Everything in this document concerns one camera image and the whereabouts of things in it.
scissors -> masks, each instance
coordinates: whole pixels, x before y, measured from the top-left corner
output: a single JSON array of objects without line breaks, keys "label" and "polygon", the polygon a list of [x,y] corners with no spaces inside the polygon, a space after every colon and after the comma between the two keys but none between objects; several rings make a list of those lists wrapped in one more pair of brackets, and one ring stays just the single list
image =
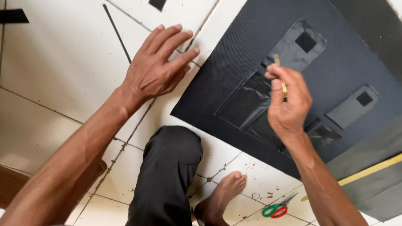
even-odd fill
[{"label": "scissors", "polygon": [[292,200],[298,193],[294,194],[292,197],[287,199],[281,204],[275,204],[275,205],[270,205],[269,207],[263,209],[263,216],[266,218],[279,218],[284,216],[287,213],[287,205],[289,204],[290,200]]}]

tiled floor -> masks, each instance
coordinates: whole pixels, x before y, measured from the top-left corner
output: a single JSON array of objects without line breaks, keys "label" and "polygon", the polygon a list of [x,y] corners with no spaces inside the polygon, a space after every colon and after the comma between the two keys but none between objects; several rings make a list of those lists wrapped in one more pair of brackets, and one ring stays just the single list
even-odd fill
[{"label": "tiled floor", "polygon": [[[184,30],[194,31],[193,47],[200,47],[201,55],[191,63],[191,70],[174,92],[157,98],[151,107],[153,100],[146,103],[119,131],[103,156],[112,170],[97,180],[66,223],[124,225],[150,136],[161,125],[182,125],[197,133],[204,147],[204,157],[188,191],[191,207],[208,197],[228,173],[240,171],[248,175],[248,185],[224,214],[230,225],[317,226],[309,202],[300,201],[306,195],[300,181],[170,115],[245,2],[167,0],[159,11],[148,0],[41,0],[40,4],[7,0],[7,9],[22,8],[30,23],[4,27],[0,164],[35,173],[123,81],[129,62],[102,6],[106,4],[130,58],[151,29],[177,23]],[[401,7],[399,0],[391,2],[396,9]],[[279,203],[297,192],[287,215],[279,219],[261,216],[265,205]],[[399,217],[378,223],[365,218],[369,225],[378,226],[402,221]]]}]

green scissor handle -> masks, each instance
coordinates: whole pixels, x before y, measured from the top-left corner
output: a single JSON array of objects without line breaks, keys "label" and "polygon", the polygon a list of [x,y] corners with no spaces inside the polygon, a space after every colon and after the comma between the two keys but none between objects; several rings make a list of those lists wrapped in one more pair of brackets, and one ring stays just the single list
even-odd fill
[{"label": "green scissor handle", "polygon": [[263,209],[263,216],[266,218],[271,217],[272,215],[274,215],[275,211],[277,211],[280,207],[281,207],[281,205],[279,205],[279,204],[270,205],[269,207]]}]

foot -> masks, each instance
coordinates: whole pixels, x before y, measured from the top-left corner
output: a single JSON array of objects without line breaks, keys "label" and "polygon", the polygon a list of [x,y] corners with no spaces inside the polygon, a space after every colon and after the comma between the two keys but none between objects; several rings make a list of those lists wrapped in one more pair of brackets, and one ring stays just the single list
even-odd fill
[{"label": "foot", "polygon": [[229,202],[246,187],[247,176],[239,171],[231,172],[224,177],[212,195],[195,207],[195,217],[200,224],[226,225],[223,214]]}]

hand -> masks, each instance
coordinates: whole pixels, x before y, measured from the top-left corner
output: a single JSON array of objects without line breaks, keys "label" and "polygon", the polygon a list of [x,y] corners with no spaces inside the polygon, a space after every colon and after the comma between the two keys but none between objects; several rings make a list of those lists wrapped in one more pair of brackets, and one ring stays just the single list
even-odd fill
[{"label": "hand", "polygon": [[[313,103],[303,75],[289,68],[271,64],[265,77],[272,80],[272,103],[268,121],[283,143],[304,133],[303,124]],[[284,102],[282,81],[287,87],[287,102]]]},{"label": "hand", "polygon": [[172,92],[190,70],[187,64],[200,53],[199,48],[188,50],[168,62],[174,50],[193,36],[192,31],[181,32],[182,28],[182,25],[176,25],[165,29],[160,25],[142,44],[122,84],[135,98],[145,102]]}]

